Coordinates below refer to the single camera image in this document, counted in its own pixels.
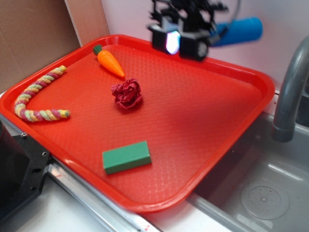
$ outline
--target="green block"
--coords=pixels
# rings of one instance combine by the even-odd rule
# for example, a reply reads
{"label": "green block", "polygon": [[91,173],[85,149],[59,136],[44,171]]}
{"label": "green block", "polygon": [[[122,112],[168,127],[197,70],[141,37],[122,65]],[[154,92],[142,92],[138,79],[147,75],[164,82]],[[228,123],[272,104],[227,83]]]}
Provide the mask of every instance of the green block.
{"label": "green block", "polygon": [[151,163],[147,142],[120,147],[103,152],[103,163],[106,174],[112,174],[127,169]]}

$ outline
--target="gray sink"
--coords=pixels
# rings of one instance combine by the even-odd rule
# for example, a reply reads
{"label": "gray sink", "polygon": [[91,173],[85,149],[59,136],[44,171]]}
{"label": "gray sink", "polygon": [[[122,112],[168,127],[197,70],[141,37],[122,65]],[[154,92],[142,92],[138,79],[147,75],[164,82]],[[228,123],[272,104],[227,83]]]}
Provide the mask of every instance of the gray sink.
{"label": "gray sink", "polygon": [[231,231],[309,231],[309,131],[279,143],[272,120],[260,115],[188,199]]}

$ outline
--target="blue handle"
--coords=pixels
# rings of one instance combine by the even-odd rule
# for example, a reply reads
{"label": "blue handle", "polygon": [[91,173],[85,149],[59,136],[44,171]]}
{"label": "blue handle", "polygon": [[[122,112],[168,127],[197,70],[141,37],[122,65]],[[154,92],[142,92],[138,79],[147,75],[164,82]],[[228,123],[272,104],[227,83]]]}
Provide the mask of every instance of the blue handle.
{"label": "blue handle", "polygon": [[[220,34],[229,23],[221,23],[217,25],[217,31]],[[239,44],[258,40],[263,33],[263,25],[260,19],[246,18],[234,20],[229,30],[221,38],[221,40],[212,44],[212,47],[224,46],[229,44]]]}

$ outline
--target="carrot green top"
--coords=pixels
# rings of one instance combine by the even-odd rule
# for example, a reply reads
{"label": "carrot green top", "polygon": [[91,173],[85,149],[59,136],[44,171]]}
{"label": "carrot green top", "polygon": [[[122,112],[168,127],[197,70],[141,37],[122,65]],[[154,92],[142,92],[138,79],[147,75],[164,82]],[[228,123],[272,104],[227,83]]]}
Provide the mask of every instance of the carrot green top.
{"label": "carrot green top", "polygon": [[99,52],[102,51],[102,46],[101,45],[96,45],[93,47],[93,53],[97,56]]}

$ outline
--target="faucet spout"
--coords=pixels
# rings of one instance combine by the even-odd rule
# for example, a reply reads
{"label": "faucet spout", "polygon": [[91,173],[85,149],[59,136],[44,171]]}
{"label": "faucet spout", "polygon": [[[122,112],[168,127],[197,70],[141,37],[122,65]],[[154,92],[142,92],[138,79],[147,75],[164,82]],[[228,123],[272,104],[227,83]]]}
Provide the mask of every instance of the faucet spout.
{"label": "faucet spout", "polygon": [[308,77],[309,36],[298,46],[286,72],[272,124],[271,136],[274,140],[282,143],[292,140],[301,98],[308,96],[305,92]]}

